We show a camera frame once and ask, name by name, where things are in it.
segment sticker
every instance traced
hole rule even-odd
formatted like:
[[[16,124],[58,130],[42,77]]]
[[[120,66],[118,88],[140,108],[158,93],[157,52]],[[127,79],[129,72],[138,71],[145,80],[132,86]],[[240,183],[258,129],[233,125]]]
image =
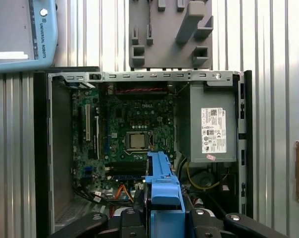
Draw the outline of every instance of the sticker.
[[[102,193],[101,193],[101,192],[98,192],[98,191],[96,191],[96,192],[95,192],[95,195],[97,195],[97,196],[101,197]]]
[[[23,51],[0,52],[0,60],[27,60],[29,58]]]
[[[203,154],[227,152],[225,110],[201,108],[201,140]]]
[[[100,197],[95,197],[95,198],[94,198],[94,201],[95,201],[95,202],[100,202],[100,201],[101,201],[101,198],[100,198]]]
[[[209,160],[215,161],[215,156],[213,156],[213,155],[207,154],[206,158]]]

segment power supply label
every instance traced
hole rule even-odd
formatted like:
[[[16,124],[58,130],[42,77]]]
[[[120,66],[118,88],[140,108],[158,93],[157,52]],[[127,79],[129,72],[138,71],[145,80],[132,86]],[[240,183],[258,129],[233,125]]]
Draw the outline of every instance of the power supply label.
[[[226,114],[222,108],[201,108],[202,153],[226,153]]]

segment corrugated metal wall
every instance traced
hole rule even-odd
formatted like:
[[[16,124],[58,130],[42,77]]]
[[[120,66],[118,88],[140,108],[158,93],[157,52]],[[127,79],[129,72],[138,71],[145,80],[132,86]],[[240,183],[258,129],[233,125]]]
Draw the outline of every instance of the corrugated metal wall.
[[[33,77],[0,75],[0,238],[36,237]]]
[[[103,71],[129,70],[128,0],[56,0],[56,3],[59,26],[56,66],[99,65]],[[213,69],[253,70],[255,218],[292,238],[299,238],[294,149],[295,141],[299,140],[299,0],[212,0],[212,7]],[[33,123],[29,114],[32,113],[30,80],[22,83],[19,79],[7,79],[4,86],[0,79],[0,109],[4,110],[0,111],[2,171],[11,169],[13,156],[21,163],[32,161],[33,131],[28,126]],[[17,92],[23,95],[26,106],[21,107],[16,102]],[[14,109],[9,102],[16,103]],[[8,115],[22,115],[23,120],[17,122]],[[12,130],[5,134],[4,128]],[[16,136],[22,134],[25,140],[18,141]],[[0,172],[3,179],[0,187],[14,187],[10,183],[11,176]],[[20,182],[30,185],[31,179],[23,177]],[[1,221],[8,219],[12,209],[8,203],[11,195],[3,190],[0,201],[5,194],[9,200],[0,203],[0,228],[4,228]],[[26,203],[26,195],[15,197]],[[25,205],[24,209],[27,207],[30,218],[33,206]],[[2,237],[14,236],[7,233],[7,236],[0,235]]]

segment circuit board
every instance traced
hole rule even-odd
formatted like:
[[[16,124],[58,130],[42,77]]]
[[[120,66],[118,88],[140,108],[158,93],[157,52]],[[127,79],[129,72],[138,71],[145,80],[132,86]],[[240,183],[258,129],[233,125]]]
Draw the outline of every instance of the circuit board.
[[[97,188],[105,185],[104,162],[100,159],[99,91],[74,90],[73,101],[73,177],[75,181],[89,179]]]
[[[108,96],[105,159],[139,161],[146,160],[148,151],[164,151],[173,160],[173,109],[172,95],[153,100]]]
[[[119,180],[131,184],[144,179],[148,151],[175,158],[172,95],[125,100],[98,89],[74,90],[72,101],[75,181],[117,188]],[[142,176],[126,173],[136,167]]]

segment yellow cable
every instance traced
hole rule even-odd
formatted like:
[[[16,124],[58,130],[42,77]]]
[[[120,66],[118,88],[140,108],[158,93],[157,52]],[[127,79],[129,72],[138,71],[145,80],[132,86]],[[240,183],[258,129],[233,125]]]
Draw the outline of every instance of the yellow cable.
[[[123,189],[124,189],[126,195],[128,195],[128,197],[129,197],[129,199],[131,200],[131,202],[134,202],[134,200],[133,200],[131,194],[128,192],[128,190],[126,189],[125,185],[123,185]]]
[[[214,187],[217,187],[217,186],[220,184],[220,182],[216,182],[215,184],[213,184],[213,185],[211,185],[211,186],[209,186],[209,187],[200,187],[199,185],[195,184],[195,183],[191,180],[191,178],[190,178],[190,174],[189,174],[189,164],[190,164],[190,161],[188,160],[188,161],[187,161],[187,176],[188,176],[188,179],[189,179],[190,183],[191,183],[195,188],[200,189],[200,190],[208,190],[208,189],[212,189],[212,188],[214,188]]]

